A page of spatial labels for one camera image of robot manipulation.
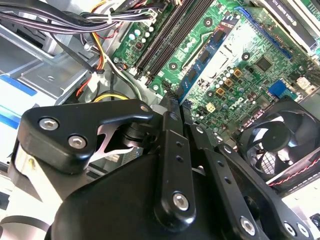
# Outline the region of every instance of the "cooling fan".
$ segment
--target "cooling fan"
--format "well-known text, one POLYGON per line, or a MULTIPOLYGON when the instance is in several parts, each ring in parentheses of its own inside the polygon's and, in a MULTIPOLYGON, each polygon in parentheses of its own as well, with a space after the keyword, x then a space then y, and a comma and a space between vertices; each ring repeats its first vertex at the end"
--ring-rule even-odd
MULTIPOLYGON (((285 97, 245 129, 237 145, 242 157, 264 181, 273 181, 276 176, 281 180, 319 157, 319 133, 320 122, 285 97)), ((297 179, 290 178, 285 185, 292 187, 289 185, 294 183, 297 179)))

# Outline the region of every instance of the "black ram slot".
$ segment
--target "black ram slot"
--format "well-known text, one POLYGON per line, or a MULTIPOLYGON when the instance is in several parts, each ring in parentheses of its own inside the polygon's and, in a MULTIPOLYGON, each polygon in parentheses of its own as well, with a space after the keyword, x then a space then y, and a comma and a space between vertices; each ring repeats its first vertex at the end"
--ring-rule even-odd
POLYGON ((148 46, 148 48, 144 51, 141 57, 135 64, 135 67, 141 72, 144 70, 146 65, 155 55, 155 53, 159 50, 163 42, 167 40, 172 32, 172 29, 179 22, 181 17, 185 14, 185 12, 189 9, 192 3, 195 0, 185 0, 182 6, 177 6, 170 16, 167 18, 163 26, 161 27, 159 33, 156 38, 152 41, 152 43, 148 46))
POLYGON ((180 30, 178 30, 166 44, 164 50, 159 54, 159 58, 149 64, 150 68, 146 70, 147 72, 149 72, 149 77, 153 79, 160 72, 160 70, 176 52, 176 50, 190 33, 190 31, 203 17, 212 2, 213 0, 201 0, 195 2, 192 10, 190 11, 190 14, 185 18, 183 24, 179 27, 180 30))

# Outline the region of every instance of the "screw hole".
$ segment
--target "screw hole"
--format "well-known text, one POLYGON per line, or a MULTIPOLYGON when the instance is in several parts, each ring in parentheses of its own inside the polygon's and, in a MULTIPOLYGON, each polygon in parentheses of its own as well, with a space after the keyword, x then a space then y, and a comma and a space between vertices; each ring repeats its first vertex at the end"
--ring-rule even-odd
POLYGON ((231 181, 229 180, 229 178, 225 177, 224 180, 225 180, 228 184, 231 184, 231 181))
POLYGON ((222 163, 222 162, 220 162, 220 161, 218 161, 218 164, 220 165, 220 167, 224 167, 225 165, 222 163))
POLYGON ((175 156, 175 159, 177 159, 178 162, 180 162, 180 163, 183 163, 183 162, 184 162, 184 159, 183 159, 181 156, 179 156, 179 155, 175 156))
POLYGON ((184 146, 184 144, 181 143, 181 142, 179 142, 179 141, 176 142, 176 145, 177 145, 179 148, 182 148, 182 147, 184 146))

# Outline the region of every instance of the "cable bundle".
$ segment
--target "cable bundle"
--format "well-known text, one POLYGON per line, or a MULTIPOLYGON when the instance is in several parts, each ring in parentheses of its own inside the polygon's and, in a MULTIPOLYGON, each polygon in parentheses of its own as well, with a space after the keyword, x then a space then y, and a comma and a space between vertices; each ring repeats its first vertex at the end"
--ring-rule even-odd
POLYGON ((43 32, 73 35, 104 31, 114 27, 118 22, 145 22, 152 18, 149 9, 163 7, 162 3, 150 3, 121 12, 112 11, 109 14, 83 12, 78 15, 60 11, 39 0, 0 0, 0 8, 3 9, 0 12, 0 19, 43 32), (8 11, 32 14, 46 19, 47 22, 24 18, 8 11))

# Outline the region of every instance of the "orange wire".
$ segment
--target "orange wire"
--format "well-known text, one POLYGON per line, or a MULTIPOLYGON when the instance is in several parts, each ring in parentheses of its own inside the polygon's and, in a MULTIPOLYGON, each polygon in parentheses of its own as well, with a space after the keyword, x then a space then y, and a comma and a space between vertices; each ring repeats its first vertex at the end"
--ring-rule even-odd
MULTIPOLYGON (((95 10, 97 10, 98 7, 102 6, 103 4, 105 4, 106 1, 103 0, 101 2, 99 2, 92 10, 91 10, 91 13, 93 13, 95 10)), ((104 63, 104 59, 103 59, 103 56, 100 55, 100 60, 99 60, 99 65, 98 67, 96 68, 97 70, 100 70, 102 65, 104 63)), ((82 92, 82 90, 85 88, 85 86, 88 85, 88 83, 90 82, 92 77, 90 77, 79 89, 78 91, 76 92, 75 96, 78 97, 80 95, 80 93, 82 92)))

